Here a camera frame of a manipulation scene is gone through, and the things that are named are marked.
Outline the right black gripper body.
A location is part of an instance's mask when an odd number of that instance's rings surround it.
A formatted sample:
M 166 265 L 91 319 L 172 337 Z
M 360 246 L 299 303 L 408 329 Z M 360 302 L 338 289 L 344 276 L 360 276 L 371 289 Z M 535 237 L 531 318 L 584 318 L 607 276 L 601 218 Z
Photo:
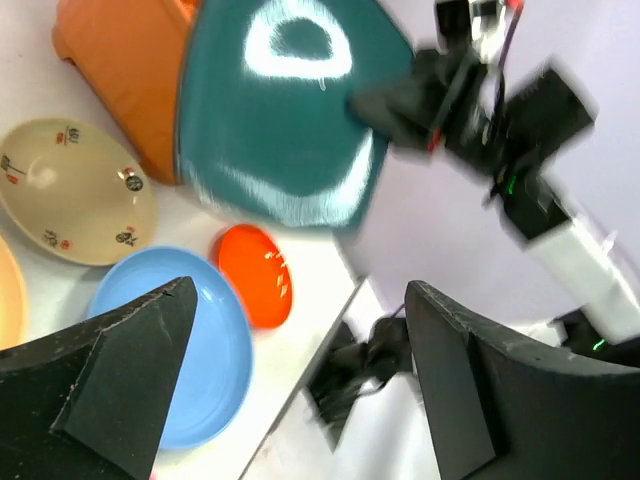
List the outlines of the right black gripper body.
M 428 48 L 414 58 L 418 122 L 428 132 L 429 147 L 444 145 L 478 175 L 493 174 L 497 165 L 491 157 L 490 114 L 480 100 L 489 72 L 490 67 L 469 49 L 441 53 Z

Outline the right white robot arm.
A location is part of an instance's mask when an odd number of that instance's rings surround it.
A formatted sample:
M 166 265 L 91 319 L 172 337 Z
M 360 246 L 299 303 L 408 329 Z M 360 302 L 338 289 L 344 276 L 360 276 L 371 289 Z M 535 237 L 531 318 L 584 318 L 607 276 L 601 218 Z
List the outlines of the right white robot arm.
M 612 241 L 544 176 L 545 164 L 593 126 L 578 94 L 545 66 L 514 94 L 504 69 L 470 49 L 419 51 L 405 80 L 352 93 L 349 110 L 394 145 L 443 147 L 486 181 L 488 201 L 522 244 L 575 296 L 603 343 L 639 336 L 639 281 L 612 258 Z

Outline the blue round plate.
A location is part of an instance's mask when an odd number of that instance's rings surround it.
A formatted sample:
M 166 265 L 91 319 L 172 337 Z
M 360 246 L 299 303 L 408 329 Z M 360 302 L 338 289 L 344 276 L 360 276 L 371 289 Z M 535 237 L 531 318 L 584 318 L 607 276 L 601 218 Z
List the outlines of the blue round plate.
M 116 264 L 99 284 L 89 318 L 120 307 L 176 277 L 190 277 L 197 308 L 159 448 L 200 446 L 232 421 L 249 389 L 252 334 L 238 296 L 204 258 L 185 249 L 154 246 Z

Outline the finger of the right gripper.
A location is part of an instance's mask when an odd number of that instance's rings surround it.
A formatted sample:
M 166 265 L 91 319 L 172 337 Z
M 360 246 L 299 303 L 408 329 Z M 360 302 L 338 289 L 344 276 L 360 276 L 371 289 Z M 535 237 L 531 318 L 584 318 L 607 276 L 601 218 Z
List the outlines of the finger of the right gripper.
M 435 125 L 440 108 L 440 86 L 407 79 L 352 94 L 347 108 L 359 121 L 396 147 L 432 150 L 440 140 Z

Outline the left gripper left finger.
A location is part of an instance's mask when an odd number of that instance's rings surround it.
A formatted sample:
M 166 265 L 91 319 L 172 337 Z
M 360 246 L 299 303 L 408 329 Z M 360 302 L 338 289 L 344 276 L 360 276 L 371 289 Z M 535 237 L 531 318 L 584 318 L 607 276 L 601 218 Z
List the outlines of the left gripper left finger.
M 178 277 L 1 353 L 4 479 L 147 479 L 192 331 Z

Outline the teal square plate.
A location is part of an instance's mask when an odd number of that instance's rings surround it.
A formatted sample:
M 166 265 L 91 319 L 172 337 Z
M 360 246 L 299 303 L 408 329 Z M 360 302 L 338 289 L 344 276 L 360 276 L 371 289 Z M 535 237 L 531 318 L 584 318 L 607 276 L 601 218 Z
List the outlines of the teal square plate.
M 347 102 L 412 56 L 376 1 L 202 2 L 178 89 L 176 176 L 203 202 L 285 227 L 358 227 L 387 142 Z

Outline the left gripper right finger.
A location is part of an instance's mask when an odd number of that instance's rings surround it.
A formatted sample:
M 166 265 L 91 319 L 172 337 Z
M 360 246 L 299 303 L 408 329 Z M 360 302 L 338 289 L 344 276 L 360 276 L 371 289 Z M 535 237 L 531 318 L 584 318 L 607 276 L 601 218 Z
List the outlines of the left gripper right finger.
M 406 321 L 444 479 L 635 479 L 639 372 L 552 347 L 408 284 Z

